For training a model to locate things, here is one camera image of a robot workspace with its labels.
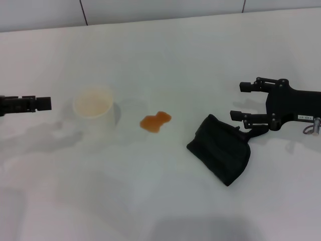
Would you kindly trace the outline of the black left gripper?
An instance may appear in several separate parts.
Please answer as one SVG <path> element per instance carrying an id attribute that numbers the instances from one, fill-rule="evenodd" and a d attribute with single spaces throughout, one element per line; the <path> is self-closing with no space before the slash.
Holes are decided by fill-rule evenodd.
<path id="1" fill-rule="evenodd" d="M 51 110 L 50 97 L 31 96 L 0 96 L 0 116 L 7 113 L 28 113 Z"/>

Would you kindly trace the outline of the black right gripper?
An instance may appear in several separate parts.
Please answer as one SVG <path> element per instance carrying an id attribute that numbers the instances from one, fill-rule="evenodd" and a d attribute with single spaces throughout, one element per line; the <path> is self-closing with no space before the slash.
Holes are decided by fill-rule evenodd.
<path id="1" fill-rule="evenodd" d="M 257 77 L 253 83 L 241 82 L 241 92 L 267 92 L 266 114 L 230 111 L 231 120 L 245 129 L 266 128 L 278 131 L 287 122 L 306 122 L 320 126 L 320 92 L 293 89 L 287 79 Z"/>

